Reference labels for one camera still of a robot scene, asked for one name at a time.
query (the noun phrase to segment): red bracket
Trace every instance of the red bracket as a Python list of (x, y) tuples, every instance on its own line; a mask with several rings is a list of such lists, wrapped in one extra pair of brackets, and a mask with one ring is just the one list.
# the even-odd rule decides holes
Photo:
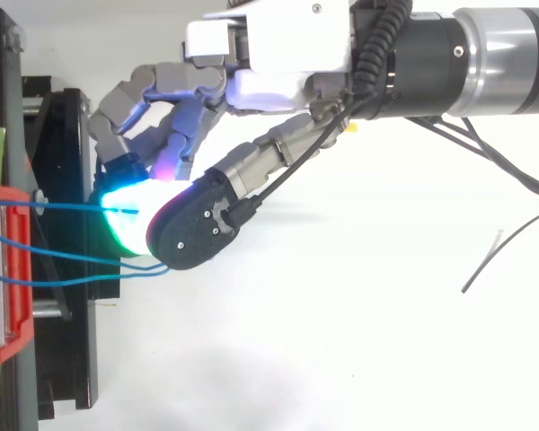
[[(29, 201), (18, 189), (0, 187), (0, 200)], [(5, 207), (6, 236), (8, 239), (30, 245), (30, 209)], [(5, 277), (31, 281), (31, 257), (28, 251), (7, 246), (7, 275)], [(10, 336), (0, 348), (0, 364), (20, 352), (34, 337), (31, 287), (9, 285)]]

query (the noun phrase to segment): white background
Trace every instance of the white background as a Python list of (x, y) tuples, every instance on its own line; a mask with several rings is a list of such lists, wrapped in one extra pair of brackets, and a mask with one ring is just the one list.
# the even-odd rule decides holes
[[(23, 72), (97, 105), (135, 66), (177, 61), (185, 23), (225, 0), (0, 5), (28, 33)], [(225, 119), (199, 168), (275, 121)], [(539, 178), (539, 116), (475, 125)], [(460, 293), (497, 231), (538, 213), (491, 163), (405, 120), (361, 123), (213, 261), (100, 303), (100, 399), (40, 429), (539, 431), (539, 223)]]

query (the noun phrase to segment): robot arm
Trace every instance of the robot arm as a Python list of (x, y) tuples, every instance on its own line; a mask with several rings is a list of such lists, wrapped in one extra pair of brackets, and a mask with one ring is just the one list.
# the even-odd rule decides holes
[[(171, 268), (193, 268), (227, 246), (261, 204), (248, 195), (269, 174), (334, 145), (348, 106), (356, 119), (539, 113), (539, 9), (410, 14), (408, 0), (234, 3), (189, 24), (183, 63), (141, 66), (90, 121), (118, 187), (147, 178), (149, 164), (157, 178), (188, 179), (227, 110), (309, 110), (237, 146), (158, 212), (147, 243)], [(172, 114), (128, 141), (123, 134), (152, 101), (175, 103)], [(245, 215), (236, 222), (232, 209)]]

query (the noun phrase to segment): black cylinder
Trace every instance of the black cylinder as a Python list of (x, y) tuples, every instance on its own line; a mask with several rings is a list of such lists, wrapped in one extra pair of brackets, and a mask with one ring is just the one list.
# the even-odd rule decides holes
[[(357, 46), (367, 37), (379, 12), (354, 11)], [(469, 47), (461, 25), (437, 13), (414, 13), (387, 59), (377, 98), (356, 116), (428, 117), (441, 115), (464, 88)]]

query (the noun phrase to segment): glowing object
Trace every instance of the glowing object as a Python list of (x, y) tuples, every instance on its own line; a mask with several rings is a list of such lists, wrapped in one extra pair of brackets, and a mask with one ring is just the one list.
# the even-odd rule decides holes
[(157, 212), (191, 185), (189, 181), (145, 180), (106, 193), (103, 207), (137, 209), (137, 214), (104, 213), (116, 239), (135, 254), (150, 254), (146, 232)]

